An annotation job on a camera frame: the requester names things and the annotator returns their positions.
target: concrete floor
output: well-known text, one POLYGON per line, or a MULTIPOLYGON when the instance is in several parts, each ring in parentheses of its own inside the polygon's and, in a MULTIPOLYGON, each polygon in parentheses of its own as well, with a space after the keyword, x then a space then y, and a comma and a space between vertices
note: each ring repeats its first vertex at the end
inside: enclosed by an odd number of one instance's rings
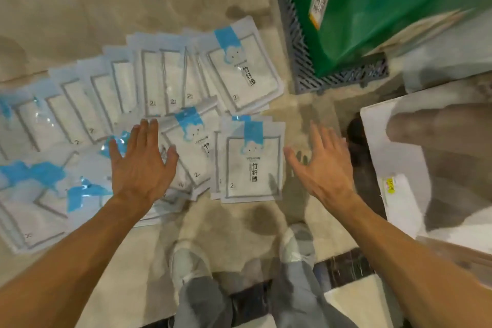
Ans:
MULTIPOLYGON (((265 114, 285 121, 286 142, 306 155, 309 120, 344 130, 360 107, 378 102, 400 84, 392 77, 365 89, 349 86, 321 97, 293 95, 276 0, 0 0, 0 7, 8 11, 0 15, 0 81, 8 80, 4 86, 33 80, 52 66, 98 55, 103 45, 123 44, 125 35, 135 31, 179 33, 184 27, 206 31, 250 14, 288 84, 286 94, 273 101, 265 114)), ((315 198, 304 194, 294 178, 287 179, 281 202, 222 205, 205 194, 161 226, 132 230, 77 327, 136 328, 172 315, 176 305, 166 259, 178 239, 194 239, 207 251, 212 270, 229 292, 275 274, 279 236, 289 223, 307 222, 318 260, 357 246, 315 198)), ((38 256, 13 256, 0 243, 0 285, 38 256)), ((339 288, 330 301, 356 316, 360 327, 393 326, 380 282, 376 276, 367 280, 339 288), (370 308, 371 303, 379 307, 370 308)))

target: yellow sticker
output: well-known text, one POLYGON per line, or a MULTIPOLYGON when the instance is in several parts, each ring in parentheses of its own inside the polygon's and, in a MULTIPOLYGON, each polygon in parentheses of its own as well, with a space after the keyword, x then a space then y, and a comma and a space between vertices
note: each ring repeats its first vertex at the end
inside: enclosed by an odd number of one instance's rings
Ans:
POLYGON ((395 193, 395 184, 393 183, 393 178, 386 179, 386 190, 388 193, 395 193))

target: leg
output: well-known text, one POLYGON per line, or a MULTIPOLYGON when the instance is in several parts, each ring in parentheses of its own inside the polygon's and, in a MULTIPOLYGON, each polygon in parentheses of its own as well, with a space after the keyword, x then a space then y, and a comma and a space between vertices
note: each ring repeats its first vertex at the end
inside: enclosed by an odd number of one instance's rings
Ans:
POLYGON ((312 272, 316 254, 305 224, 292 225, 280 246, 281 270, 273 281, 270 310, 278 328, 357 328, 324 298, 312 272))
POLYGON ((171 276, 179 298, 175 328, 230 328, 232 303, 212 279, 203 251, 189 241, 179 242, 171 256, 171 276))

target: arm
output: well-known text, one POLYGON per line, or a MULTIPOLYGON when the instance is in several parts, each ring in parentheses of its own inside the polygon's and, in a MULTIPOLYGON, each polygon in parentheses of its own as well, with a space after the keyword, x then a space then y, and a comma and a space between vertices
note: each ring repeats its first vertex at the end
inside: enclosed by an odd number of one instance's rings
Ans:
POLYGON ((111 257, 132 227, 161 198, 178 155, 160 156, 158 124, 142 121, 121 157, 110 142, 114 196, 82 227, 0 290, 0 327, 73 327, 111 257))
POLYGON ((375 214, 353 190, 347 144, 333 130, 311 124, 311 162, 285 157, 310 194, 348 230, 419 328, 492 326, 492 292, 468 272, 375 214))

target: left hand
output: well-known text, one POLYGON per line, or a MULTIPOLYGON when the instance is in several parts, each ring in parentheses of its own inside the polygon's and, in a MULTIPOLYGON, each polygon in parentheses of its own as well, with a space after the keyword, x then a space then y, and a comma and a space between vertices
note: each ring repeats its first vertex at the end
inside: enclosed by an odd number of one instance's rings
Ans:
POLYGON ((152 204, 163 197, 176 175, 178 154, 176 147, 167 150, 166 163, 163 162, 158 143, 159 124, 142 120, 133 126, 128 139, 125 157, 122 157, 116 140, 109 142, 109 155, 113 170, 113 194, 128 194, 137 197, 132 205, 139 205, 142 213, 147 213, 152 204))

